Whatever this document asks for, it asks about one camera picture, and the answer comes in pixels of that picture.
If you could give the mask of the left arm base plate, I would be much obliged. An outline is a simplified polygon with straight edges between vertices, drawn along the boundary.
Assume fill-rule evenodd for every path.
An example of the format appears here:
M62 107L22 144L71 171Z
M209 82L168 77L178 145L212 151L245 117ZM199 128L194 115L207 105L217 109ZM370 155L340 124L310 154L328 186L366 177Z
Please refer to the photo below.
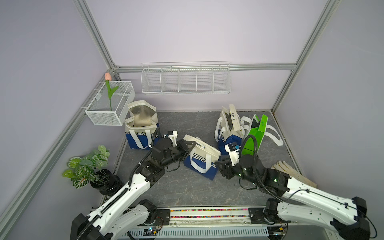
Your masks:
M170 209L157 209L155 212L151 212L146 221L147 225L168 226L171 219Z

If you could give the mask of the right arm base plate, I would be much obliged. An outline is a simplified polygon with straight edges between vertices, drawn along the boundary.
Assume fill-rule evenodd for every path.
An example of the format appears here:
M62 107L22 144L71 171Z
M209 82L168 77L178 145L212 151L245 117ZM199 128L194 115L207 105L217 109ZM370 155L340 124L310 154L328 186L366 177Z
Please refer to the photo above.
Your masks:
M291 221L285 221L279 218L277 215L266 214L265 208L248 208L250 221L252 224L289 224Z

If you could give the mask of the blue beige tote bag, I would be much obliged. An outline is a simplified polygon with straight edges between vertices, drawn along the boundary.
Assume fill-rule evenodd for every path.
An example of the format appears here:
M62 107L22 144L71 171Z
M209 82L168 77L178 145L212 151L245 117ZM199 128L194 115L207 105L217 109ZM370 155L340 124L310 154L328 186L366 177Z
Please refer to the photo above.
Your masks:
M130 117L125 119L125 132L131 149L150 150L159 127L157 109L147 101L140 100L128 104Z

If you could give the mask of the green white takeout bag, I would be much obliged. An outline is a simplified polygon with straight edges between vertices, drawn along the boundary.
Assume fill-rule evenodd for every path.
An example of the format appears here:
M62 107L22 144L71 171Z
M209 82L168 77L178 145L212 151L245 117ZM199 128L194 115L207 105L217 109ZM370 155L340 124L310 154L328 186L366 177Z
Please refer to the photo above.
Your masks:
M243 141L247 136L254 136L257 140L257 152L263 142L264 137L270 138L277 146L283 146L284 142L278 131L271 125L268 124L268 117L262 115L261 119L257 115L253 118L242 117L241 127L243 127L245 133L243 134Z

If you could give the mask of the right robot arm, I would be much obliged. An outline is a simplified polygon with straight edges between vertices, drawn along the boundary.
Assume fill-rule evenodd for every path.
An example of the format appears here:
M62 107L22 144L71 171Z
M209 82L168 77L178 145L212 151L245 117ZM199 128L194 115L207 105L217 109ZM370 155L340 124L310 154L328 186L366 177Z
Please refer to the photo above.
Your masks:
M338 197L311 187L279 170L266 168L261 160L243 155L235 164L230 159L215 162L226 179L238 177L270 195L265 208L250 210L253 224L277 225L299 222L334 231L344 240L371 240L375 229L367 217L364 199Z

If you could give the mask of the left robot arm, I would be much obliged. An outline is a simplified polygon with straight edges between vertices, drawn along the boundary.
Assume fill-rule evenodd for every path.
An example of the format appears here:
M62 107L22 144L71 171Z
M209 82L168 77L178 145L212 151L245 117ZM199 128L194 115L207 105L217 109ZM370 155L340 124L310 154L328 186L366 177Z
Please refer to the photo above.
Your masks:
M152 224L157 207L149 200L131 204L148 191L164 174L168 165L186 159L195 141L159 139L130 173L129 181L107 202L87 216L79 214L72 222L71 240L116 240L141 224Z

